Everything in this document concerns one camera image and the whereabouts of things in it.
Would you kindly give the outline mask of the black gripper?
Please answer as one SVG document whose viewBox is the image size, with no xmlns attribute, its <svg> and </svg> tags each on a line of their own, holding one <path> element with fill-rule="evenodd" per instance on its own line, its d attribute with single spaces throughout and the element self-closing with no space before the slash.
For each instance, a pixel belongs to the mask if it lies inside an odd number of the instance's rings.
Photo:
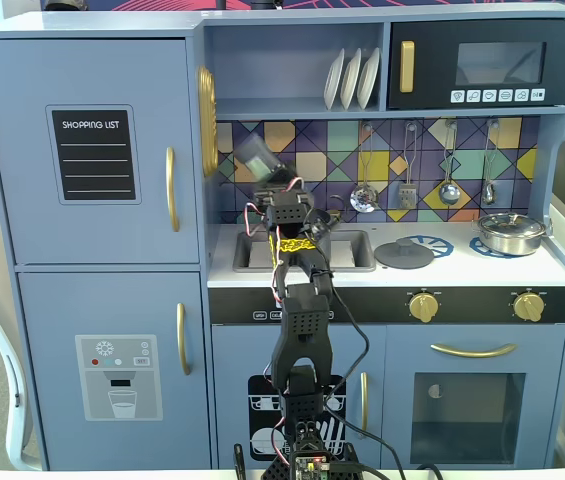
<svg viewBox="0 0 565 480">
<path fill-rule="evenodd" d="M 305 181 L 292 167 L 276 169 L 274 188 L 254 190 L 252 202 L 264 207 L 268 232 L 279 231 L 284 238 L 322 238 L 338 225 L 338 213 L 315 208 L 313 197 L 303 191 Z"/>
</svg>

